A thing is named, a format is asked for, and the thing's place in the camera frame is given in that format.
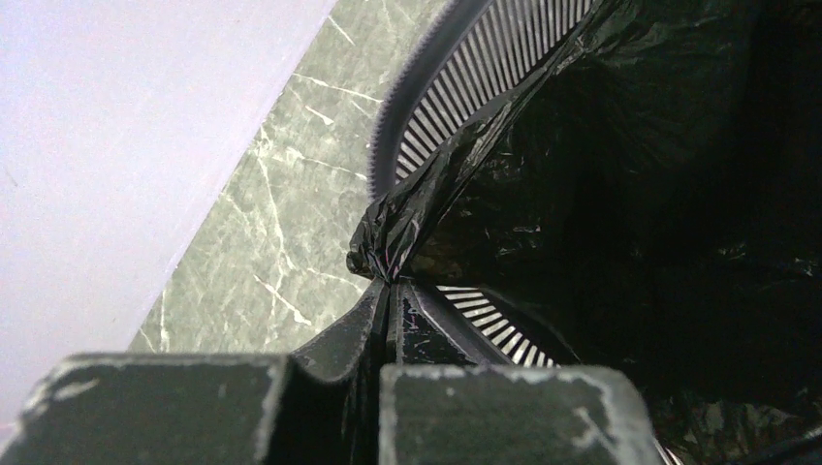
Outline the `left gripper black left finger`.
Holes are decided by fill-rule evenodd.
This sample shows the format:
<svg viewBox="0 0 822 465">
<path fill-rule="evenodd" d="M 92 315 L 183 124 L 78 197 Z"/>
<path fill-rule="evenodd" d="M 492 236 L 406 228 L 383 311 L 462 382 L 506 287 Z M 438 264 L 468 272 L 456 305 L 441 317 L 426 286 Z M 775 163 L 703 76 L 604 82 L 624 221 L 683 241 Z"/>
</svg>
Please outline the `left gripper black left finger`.
<svg viewBox="0 0 822 465">
<path fill-rule="evenodd" d="M 372 464 L 388 287 L 289 354 L 80 354 L 37 383 L 5 464 Z"/>
</svg>

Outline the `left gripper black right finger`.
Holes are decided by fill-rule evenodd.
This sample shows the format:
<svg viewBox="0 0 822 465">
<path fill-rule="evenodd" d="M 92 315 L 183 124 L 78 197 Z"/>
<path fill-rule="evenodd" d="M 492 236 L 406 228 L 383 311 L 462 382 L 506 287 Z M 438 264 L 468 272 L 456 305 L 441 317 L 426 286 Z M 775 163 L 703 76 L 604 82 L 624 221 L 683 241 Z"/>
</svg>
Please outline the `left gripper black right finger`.
<svg viewBox="0 0 822 465">
<path fill-rule="evenodd" d="M 436 290 L 391 294 L 382 464 L 661 464 L 648 409 L 620 372 L 556 364 L 518 336 L 499 351 Z"/>
</svg>

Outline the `black trash bag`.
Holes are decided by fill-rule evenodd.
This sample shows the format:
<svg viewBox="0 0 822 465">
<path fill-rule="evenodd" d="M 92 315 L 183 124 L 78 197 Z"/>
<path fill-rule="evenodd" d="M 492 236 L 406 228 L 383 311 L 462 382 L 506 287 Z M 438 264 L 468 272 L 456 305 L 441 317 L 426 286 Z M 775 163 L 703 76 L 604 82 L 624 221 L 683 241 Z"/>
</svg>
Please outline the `black trash bag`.
<svg viewBox="0 0 822 465">
<path fill-rule="evenodd" d="M 669 458 L 821 460 L 821 5 L 588 1 L 372 200 L 352 273 L 502 297 L 639 388 Z"/>
</svg>

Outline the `grey mesh trash bin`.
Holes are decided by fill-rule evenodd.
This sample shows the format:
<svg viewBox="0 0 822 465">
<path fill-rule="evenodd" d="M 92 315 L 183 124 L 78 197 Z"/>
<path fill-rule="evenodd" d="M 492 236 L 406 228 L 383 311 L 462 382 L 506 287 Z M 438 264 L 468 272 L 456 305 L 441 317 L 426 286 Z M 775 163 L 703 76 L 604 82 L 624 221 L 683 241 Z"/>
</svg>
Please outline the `grey mesh trash bin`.
<svg viewBox="0 0 822 465">
<path fill-rule="evenodd" d="M 438 148 L 552 58 L 588 1 L 455 1 L 437 19 L 380 111 L 368 157 L 372 200 L 407 186 Z M 578 355 L 552 327 L 476 287 L 409 273 L 392 287 L 395 357 L 406 363 L 556 367 Z"/>
</svg>

